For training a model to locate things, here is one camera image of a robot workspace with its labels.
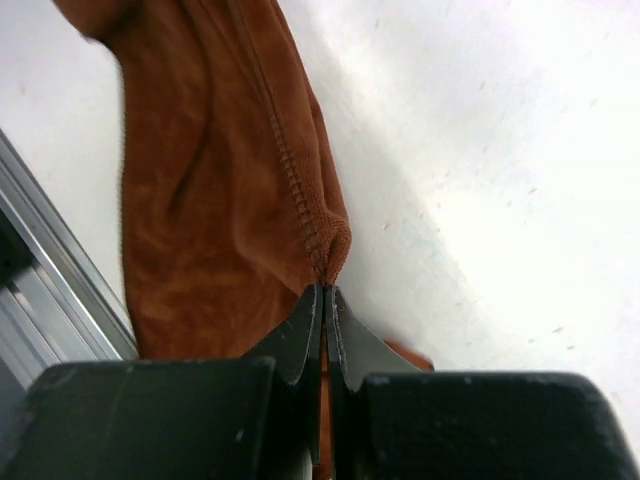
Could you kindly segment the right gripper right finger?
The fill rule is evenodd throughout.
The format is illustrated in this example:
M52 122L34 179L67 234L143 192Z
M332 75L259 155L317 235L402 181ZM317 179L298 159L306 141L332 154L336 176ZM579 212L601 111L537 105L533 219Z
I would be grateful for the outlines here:
M337 479L635 479L606 398L563 372L422 371L325 292Z

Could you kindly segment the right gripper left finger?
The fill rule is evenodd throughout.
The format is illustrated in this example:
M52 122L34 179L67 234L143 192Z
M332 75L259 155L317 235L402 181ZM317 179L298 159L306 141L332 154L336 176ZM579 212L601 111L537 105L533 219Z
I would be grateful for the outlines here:
M307 479L319 459L323 291L237 359L59 364L1 443L5 479Z

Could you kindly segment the brown towel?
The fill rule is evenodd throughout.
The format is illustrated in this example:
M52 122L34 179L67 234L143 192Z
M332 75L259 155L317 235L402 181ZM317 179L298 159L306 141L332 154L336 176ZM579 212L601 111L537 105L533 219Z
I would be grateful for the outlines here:
M240 358L320 285L310 477L337 479L325 292L337 288L351 230L322 111L279 4L58 9L121 69L121 255L135 361Z

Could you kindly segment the aluminium mounting rail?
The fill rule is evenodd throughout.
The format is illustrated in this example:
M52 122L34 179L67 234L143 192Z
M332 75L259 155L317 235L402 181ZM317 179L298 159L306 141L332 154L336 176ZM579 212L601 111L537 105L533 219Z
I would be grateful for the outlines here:
M1 428L57 363L134 359L124 306L1 139Z

